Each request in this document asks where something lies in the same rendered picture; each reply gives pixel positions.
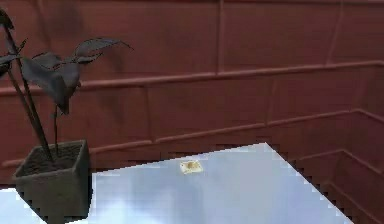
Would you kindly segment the small pale square pastry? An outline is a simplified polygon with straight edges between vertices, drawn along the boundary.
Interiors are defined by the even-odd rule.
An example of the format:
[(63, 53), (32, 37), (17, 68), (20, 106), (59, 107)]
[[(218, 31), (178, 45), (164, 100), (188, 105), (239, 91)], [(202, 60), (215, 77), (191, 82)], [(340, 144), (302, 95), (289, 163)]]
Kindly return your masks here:
[(184, 161), (180, 163), (180, 170), (183, 174), (199, 173), (203, 171), (203, 167), (197, 160)]

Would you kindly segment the pale blue glossy table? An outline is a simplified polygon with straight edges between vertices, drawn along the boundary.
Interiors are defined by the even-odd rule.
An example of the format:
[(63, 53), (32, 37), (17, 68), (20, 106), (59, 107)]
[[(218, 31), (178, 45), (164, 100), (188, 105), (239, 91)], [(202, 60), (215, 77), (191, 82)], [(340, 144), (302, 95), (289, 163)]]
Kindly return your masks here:
[[(197, 160), (199, 173), (180, 163)], [(265, 143), (98, 172), (69, 224), (354, 224)]]

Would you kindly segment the dark potted house plant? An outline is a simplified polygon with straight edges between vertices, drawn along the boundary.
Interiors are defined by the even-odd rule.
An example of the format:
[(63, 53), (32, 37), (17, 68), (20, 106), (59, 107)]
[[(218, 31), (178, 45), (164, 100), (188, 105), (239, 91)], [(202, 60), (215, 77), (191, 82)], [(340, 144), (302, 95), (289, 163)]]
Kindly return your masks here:
[(23, 83), (14, 83), (39, 144), (12, 175), (15, 191), (46, 224), (67, 224), (88, 217), (92, 200), (90, 150), (85, 139), (50, 144), (42, 127), (29, 86), (39, 87), (51, 97), (53, 118), (70, 112), (70, 99), (81, 87), (83, 66), (96, 61), (106, 48), (128, 44), (109, 37), (80, 42), (73, 52), (61, 57), (51, 51), (33, 57), (22, 54), (24, 46), (15, 43), (12, 19), (0, 8), (0, 27), (5, 31), (8, 50), (0, 56), (0, 77), (12, 74), (17, 66)]

